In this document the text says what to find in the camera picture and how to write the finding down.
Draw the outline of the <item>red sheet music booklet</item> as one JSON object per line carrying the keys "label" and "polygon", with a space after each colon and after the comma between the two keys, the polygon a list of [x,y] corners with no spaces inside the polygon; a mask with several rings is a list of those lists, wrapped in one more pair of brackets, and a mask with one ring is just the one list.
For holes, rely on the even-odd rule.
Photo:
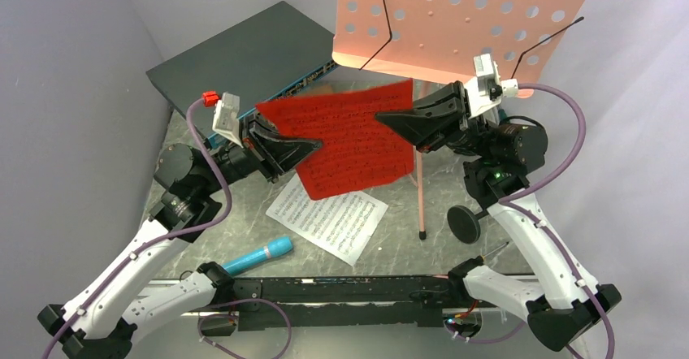
{"label": "red sheet music booklet", "polygon": [[414,169],[407,141],[375,119],[379,112],[408,110],[414,84],[394,84],[346,93],[288,97],[257,105],[283,136],[321,141],[297,166],[315,201],[390,184]]}

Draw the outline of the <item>pink music stand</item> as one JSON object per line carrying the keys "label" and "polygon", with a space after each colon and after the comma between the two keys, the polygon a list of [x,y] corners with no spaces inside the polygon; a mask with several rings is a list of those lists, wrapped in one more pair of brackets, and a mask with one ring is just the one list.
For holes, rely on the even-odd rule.
{"label": "pink music stand", "polygon": [[502,80],[522,83],[516,97],[529,97],[561,38],[582,21],[584,1],[337,0],[332,57],[443,88],[474,77],[473,58],[488,53]]}

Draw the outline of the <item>white sheet music paper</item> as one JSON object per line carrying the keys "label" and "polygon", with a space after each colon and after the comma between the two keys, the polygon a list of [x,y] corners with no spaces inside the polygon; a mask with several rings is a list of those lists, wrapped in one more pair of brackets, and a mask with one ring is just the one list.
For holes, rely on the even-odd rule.
{"label": "white sheet music paper", "polygon": [[386,203],[361,191],[312,200],[295,175],[266,215],[354,266],[387,210]]}

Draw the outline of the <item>black round disc stand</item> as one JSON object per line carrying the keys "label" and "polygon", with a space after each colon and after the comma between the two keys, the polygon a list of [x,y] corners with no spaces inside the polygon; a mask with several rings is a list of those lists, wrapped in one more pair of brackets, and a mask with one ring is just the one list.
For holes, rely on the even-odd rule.
{"label": "black round disc stand", "polygon": [[448,226],[453,235],[463,244],[474,244],[481,236],[480,219],[488,216],[486,210],[473,212],[466,206],[455,205],[447,212]]}

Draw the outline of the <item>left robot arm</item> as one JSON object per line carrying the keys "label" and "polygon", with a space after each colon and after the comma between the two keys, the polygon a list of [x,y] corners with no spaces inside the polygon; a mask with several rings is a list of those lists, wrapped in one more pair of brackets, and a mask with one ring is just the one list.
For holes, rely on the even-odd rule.
{"label": "left robot arm", "polygon": [[289,252],[288,237],[226,265],[203,263],[159,294],[140,298],[140,292],[167,262],[228,216],[232,206],[216,201],[216,192],[228,192],[255,172],[276,181],[321,146],[318,140],[281,136],[260,117],[240,121],[218,149],[205,141],[169,146],[154,175],[164,194],[132,241],[83,292],[38,314],[51,343],[70,358],[124,358],[145,335],[186,311],[227,308],[239,291],[234,276]]}

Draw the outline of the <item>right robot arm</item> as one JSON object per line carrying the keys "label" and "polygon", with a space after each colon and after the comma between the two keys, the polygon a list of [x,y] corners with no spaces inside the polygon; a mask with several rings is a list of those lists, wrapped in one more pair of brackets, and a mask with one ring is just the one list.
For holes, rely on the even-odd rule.
{"label": "right robot arm", "polygon": [[502,82],[453,82],[408,110],[381,111],[375,119],[409,142],[419,153],[446,147],[467,156],[466,191],[481,206],[481,215],[496,220],[531,267],[537,279],[527,284],[495,272],[483,257],[473,257],[448,272],[448,297],[458,306],[486,301],[528,325],[534,337],[555,352],[571,350],[585,331],[602,322],[606,355],[615,349],[609,311],[622,299],[611,283],[600,283],[566,247],[546,218],[536,192],[558,177],[583,147],[586,122],[574,99],[561,90],[537,84],[536,90],[561,98],[578,122],[572,150],[553,173],[531,184],[528,175],[545,162],[548,136],[540,123],[512,116],[492,123],[485,113],[522,89],[515,79]]}

